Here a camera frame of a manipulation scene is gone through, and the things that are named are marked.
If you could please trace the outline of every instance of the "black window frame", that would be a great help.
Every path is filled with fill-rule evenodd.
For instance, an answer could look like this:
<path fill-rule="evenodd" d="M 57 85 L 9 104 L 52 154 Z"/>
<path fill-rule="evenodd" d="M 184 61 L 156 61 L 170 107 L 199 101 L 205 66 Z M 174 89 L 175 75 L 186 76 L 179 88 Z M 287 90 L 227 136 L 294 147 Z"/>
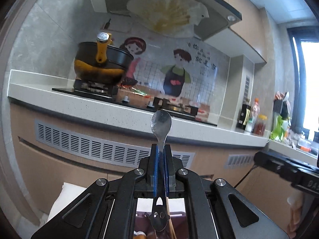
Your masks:
<path fill-rule="evenodd" d="M 296 133 L 304 132 L 306 137 L 308 137 L 309 130 L 303 127 L 306 109 L 307 79 L 306 66 L 302 52 L 301 42 L 319 42 L 319 26 L 289 28 L 287 29 L 287 31 L 291 44 L 295 72 L 295 97 L 291 120 L 291 130 Z M 293 43 L 293 38 L 295 38 L 297 46 L 299 67 L 297 62 L 296 50 Z"/>

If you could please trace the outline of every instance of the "green shirt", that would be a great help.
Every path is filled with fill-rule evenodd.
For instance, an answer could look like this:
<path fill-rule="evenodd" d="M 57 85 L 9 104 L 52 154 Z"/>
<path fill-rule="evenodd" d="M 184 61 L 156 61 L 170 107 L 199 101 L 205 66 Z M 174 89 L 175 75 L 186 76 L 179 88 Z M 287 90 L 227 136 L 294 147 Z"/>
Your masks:
<path fill-rule="evenodd" d="M 162 67 L 161 69 L 161 72 L 163 74 L 166 74 L 168 71 L 170 71 L 171 69 L 173 68 L 172 72 L 175 73 L 175 74 L 178 74 L 180 76 L 183 76 L 184 75 L 184 68 L 179 68 L 177 67 L 176 65 L 174 66 L 165 66 L 165 67 Z M 191 83 L 191 79 L 190 79 L 190 75 L 189 73 L 187 73 L 185 71 L 185 83 Z"/>

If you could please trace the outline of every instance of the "pot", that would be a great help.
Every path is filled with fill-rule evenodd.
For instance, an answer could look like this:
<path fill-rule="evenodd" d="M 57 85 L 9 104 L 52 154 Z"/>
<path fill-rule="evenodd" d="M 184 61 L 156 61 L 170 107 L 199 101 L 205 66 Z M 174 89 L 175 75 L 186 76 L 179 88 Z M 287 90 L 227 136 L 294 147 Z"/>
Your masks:
<path fill-rule="evenodd" d="M 79 44 L 74 61 L 77 78 L 108 85 L 118 84 L 125 76 L 133 56 L 111 46 L 111 34 L 101 32 L 97 42 Z"/>

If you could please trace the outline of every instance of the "pot handle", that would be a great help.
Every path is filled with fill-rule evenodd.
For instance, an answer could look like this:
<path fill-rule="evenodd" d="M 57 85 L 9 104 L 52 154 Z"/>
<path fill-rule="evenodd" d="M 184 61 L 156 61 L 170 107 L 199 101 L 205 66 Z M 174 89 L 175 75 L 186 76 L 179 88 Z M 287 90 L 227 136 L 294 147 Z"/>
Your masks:
<path fill-rule="evenodd" d="M 96 53 L 95 60 L 99 64 L 102 64 L 106 62 L 107 57 L 106 57 L 106 50 L 107 46 L 112 44 L 111 40 L 112 34 L 106 33 L 106 32 L 100 32 L 97 35 L 97 48 L 98 52 Z"/>

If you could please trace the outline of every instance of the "cartoon apron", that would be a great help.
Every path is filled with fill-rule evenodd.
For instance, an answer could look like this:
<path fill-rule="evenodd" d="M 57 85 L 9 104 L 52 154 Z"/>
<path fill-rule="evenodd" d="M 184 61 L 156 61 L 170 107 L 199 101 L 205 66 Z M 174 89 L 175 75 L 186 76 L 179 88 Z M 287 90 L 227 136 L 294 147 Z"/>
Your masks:
<path fill-rule="evenodd" d="M 173 66 L 165 75 L 165 80 L 163 83 L 163 89 L 165 94 L 178 97 L 181 94 L 181 89 L 183 88 L 185 82 L 185 69 L 184 75 L 178 75 L 173 73 Z"/>

